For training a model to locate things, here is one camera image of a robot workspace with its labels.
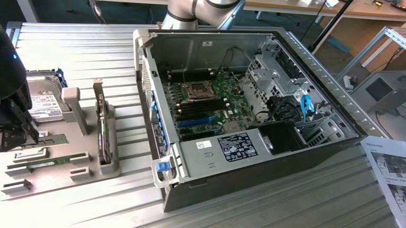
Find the table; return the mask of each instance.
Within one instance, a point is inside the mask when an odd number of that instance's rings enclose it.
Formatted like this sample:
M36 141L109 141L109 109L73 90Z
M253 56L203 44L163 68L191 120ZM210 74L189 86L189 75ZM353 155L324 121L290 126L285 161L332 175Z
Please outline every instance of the table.
M82 106L95 104L93 79L106 79L105 94L118 116L123 175L2 201L0 223L12 224L7 227L75 224L85 228L397 227L360 146L338 153L314 169L163 213L135 85L133 31L138 28L157 27L24 23L15 33L18 53L28 68L47 67L54 59L60 59L68 85L78 86L86 94Z

